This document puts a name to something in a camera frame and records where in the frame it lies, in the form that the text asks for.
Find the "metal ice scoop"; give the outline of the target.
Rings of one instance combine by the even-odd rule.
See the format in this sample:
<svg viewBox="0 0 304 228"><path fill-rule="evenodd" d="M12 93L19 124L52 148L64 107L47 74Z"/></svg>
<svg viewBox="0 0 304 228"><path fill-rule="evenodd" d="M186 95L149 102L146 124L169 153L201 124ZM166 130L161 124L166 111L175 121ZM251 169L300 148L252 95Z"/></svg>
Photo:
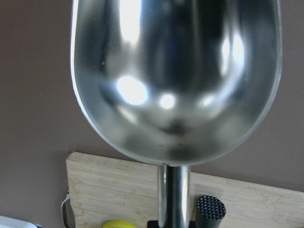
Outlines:
<svg viewBox="0 0 304 228"><path fill-rule="evenodd" d="M260 125L282 69L278 0L75 0L70 65L92 128L158 166L159 217L192 228L190 167Z"/></svg>

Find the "bamboo cutting board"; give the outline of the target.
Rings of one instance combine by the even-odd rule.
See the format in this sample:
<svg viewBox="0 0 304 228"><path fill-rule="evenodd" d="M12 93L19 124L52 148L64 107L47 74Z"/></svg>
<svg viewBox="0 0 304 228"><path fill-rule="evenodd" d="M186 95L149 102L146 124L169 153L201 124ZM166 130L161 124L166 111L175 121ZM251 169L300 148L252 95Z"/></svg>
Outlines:
<svg viewBox="0 0 304 228"><path fill-rule="evenodd" d="M158 218L157 168L79 152L66 160L76 227L100 228L124 220L138 228ZM223 228L301 228L304 194L299 191L199 173L190 176L190 202L202 195L226 207Z"/></svg>

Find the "steel muddler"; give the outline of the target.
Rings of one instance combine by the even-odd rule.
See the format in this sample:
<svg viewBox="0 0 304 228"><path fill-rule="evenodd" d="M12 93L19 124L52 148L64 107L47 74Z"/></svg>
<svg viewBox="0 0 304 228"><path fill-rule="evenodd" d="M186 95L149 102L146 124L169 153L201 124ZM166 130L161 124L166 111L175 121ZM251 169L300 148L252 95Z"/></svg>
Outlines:
<svg viewBox="0 0 304 228"><path fill-rule="evenodd" d="M198 228L218 228L226 215L226 207L217 197L203 195L197 200Z"/></svg>

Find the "half lemon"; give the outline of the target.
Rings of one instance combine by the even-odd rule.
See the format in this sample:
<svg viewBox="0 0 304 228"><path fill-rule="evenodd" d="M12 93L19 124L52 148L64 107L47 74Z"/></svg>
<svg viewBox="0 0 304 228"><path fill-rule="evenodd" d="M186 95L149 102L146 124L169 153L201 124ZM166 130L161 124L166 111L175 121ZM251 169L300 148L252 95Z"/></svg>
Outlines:
<svg viewBox="0 0 304 228"><path fill-rule="evenodd" d="M102 228L136 228L136 226L123 220L110 220L104 223Z"/></svg>

